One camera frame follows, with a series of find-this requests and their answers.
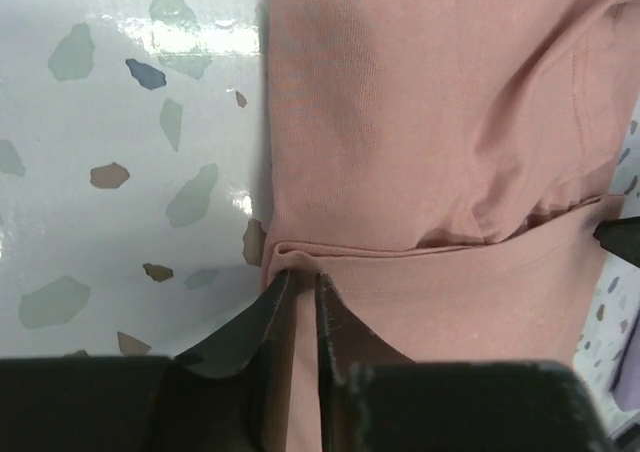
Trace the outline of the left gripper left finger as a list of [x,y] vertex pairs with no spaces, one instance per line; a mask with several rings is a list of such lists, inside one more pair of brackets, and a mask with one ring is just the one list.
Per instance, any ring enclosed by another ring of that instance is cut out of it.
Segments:
[[5,359],[5,451],[281,451],[293,276],[175,356]]

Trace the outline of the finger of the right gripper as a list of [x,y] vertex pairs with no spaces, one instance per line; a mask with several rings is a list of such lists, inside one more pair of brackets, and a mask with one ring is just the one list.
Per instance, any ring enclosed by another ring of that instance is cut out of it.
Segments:
[[602,249],[640,267],[640,217],[601,222],[593,233]]

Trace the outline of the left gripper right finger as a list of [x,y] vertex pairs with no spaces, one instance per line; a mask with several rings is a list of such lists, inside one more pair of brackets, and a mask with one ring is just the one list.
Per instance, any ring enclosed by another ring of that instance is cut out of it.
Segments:
[[315,280],[325,451],[612,451],[586,388],[553,361],[420,363]]

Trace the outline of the pink t shirt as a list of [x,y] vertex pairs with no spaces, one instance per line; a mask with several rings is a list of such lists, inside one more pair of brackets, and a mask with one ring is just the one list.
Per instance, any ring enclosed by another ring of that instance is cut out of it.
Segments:
[[571,366],[639,93],[639,0],[269,0],[263,279],[421,361]]

